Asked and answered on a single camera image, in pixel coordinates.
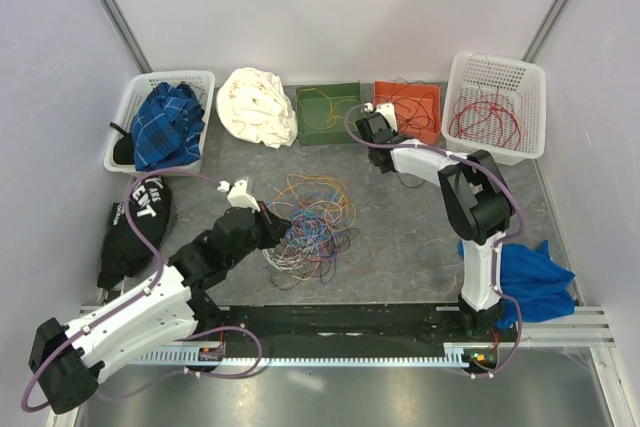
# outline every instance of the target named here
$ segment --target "plaid shirt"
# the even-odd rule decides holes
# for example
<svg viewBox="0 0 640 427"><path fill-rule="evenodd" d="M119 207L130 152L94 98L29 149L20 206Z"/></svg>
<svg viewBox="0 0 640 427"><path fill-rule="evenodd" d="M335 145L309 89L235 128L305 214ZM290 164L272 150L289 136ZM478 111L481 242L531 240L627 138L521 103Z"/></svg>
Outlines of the plaid shirt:
<svg viewBox="0 0 640 427"><path fill-rule="evenodd" d="M187 84L166 82L149 94L131 122L137 171L187 165L200 159L204 111Z"/></svg>

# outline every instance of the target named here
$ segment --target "blue towel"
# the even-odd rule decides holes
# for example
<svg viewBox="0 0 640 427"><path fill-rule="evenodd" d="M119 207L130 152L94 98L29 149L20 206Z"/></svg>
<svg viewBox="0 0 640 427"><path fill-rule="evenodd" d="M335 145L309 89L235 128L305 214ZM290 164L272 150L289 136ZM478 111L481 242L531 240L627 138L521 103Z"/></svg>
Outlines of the blue towel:
<svg viewBox="0 0 640 427"><path fill-rule="evenodd" d="M463 256L462 242L458 252ZM573 314L575 303L567 287L574 277L573 272L551 260L548 240L535 251L520 244L502 247L500 286L505 294L518 300L525 322L544 322ZM507 329L517 319L515 305L507 301L505 315L496 327Z"/></svg>
<svg viewBox="0 0 640 427"><path fill-rule="evenodd" d="M159 84L131 122L136 170L148 172L200 159L204 110L187 84Z"/></svg>

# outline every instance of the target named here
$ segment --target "gray floor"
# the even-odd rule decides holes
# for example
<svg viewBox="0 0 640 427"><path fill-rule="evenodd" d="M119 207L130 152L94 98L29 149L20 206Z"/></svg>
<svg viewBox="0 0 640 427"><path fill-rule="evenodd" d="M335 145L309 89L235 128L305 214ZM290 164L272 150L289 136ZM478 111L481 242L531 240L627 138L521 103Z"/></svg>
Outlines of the gray floor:
<svg viewBox="0 0 640 427"><path fill-rule="evenodd" d="M363 98L372 97L363 85ZM287 89L295 100L295 89ZM445 86L442 86L444 99ZM356 144L271 149L235 139L211 116L203 157L204 175L233 181L249 176L254 195L265 202L286 186L288 173L327 173L343 180L358 209L360 234L340 259L328 285L312 280L283 292L270 281L266 262L254 252L228 279L210 291L220 304L289 304L454 301L461 288L458 239L444 210L440 191L425 184L403 187L393 174L382 175ZM524 209L526 233L521 242L536 247L551 241L554 259L566 265L534 165L524 161L503 167L503 175ZM171 255L202 230L211 228L228 208L224 195L206 182L171 179L175 225L162 251Z"/></svg>
<svg viewBox="0 0 640 427"><path fill-rule="evenodd" d="M95 396L91 427L609 427L588 350L521 350L493 380L428 368L271 368L242 381L179 376L121 403ZM168 368L129 366L124 395Z"/></svg>

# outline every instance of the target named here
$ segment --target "perforated basket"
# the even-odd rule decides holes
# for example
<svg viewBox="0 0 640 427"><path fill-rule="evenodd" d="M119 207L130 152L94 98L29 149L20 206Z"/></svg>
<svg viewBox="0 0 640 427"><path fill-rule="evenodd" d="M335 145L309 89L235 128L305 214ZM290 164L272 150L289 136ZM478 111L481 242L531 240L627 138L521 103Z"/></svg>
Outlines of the perforated basket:
<svg viewBox="0 0 640 427"><path fill-rule="evenodd" d="M487 150L496 162L504 165L537 159L544 152L546 90L544 70L537 65L470 52L457 54L451 67L442 116L442 135L447 140L447 149L467 153ZM481 113L474 111L456 117L462 103L473 103L483 95L493 96L499 105L512 110L517 123L500 124L499 118L490 117L486 124L481 124ZM486 136L458 137L463 135L460 128L471 129L478 125L485 129Z"/></svg>
<svg viewBox="0 0 640 427"><path fill-rule="evenodd" d="M200 155L202 156L204 153L204 141L207 137L209 115L211 114L211 106L213 104L213 88L215 86L215 77L211 72L204 70L182 70L175 72L153 72L151 74L142 74L134 77L129 83L127 92L120 103L120 109L118 110L118 114L116 115L114 122L124 130L129 131L131 121L140 109L142 103L151 91L162 82L168 82L173 86L177 86L181 82L186 82L198 97L200 105L204 109L202 120L205 123L204 131L200 134L200 141L198 142ZM114 162L113 147L121 137L122 135L116 130L113 130L111 133L109 144L107 145L107 151L104 154L105 169L111 172L122 172L133 175L134 177L139 177L145 174L145 172L138 172L133 165L120 165ZM200 172L201 167L202 157L188 165L177 167L177 169L198 173Z"/></svg>

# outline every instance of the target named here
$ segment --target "yellow wire in green bin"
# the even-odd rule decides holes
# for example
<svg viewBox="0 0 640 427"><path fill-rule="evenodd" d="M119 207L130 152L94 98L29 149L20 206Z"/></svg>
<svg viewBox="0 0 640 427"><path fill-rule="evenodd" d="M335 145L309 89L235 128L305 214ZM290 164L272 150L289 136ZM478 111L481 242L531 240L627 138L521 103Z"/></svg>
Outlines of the yellow wire in green bin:
<svg viewBox="0 0 640 427"><path fill-rule="evenodd" d="M314 129L314 130L328 130L328 129L331 129L334 125L336 125L336 122L338 120L342 120L342 116L335 115L335 111L336 111L336 109L338 108L338 106L340 104L342 104L343 102L353 102L354 104L358 103L357 99L342 99L340 102L338 102L338 103L336 103L334 105L333 104L333 100L331 100L331 97L329 97L327 94L322 92L317 87L309 87L308 89L301 89L298 92L313 92L313 91L318 92L320 95L322 95L324 98L326 98L329 101L329 115L327 116L327 123L326 123L326 125L324 127L316 127L314 125L309 124L307 122L306 117L303 116L304 125L306 125L310 129ZM300 99L297 99L297 103L298 103L298 109L300 109L300 112L302 112L302 104L300 103ZM349 122L349 123L355 127L355 122Z"/></svg>

